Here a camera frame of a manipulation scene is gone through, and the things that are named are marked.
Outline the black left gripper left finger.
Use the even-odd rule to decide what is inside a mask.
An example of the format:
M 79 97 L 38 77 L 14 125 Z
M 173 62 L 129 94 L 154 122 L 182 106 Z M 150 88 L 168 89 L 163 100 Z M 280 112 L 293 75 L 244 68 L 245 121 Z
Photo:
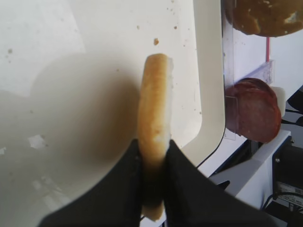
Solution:
M 142 160 L 132 140 L 110 172 L 87 193 L 49 214 L 41 227 L 138 227 L 143 197 Z

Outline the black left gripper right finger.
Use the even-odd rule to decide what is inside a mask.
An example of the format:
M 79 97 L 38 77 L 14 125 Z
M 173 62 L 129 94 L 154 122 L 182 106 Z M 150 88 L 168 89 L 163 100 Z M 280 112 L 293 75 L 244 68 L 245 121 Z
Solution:
M 169 142 L 165 157 L 164 204 L 170 227 L 274 227 L 266 213 L 226 193 Z

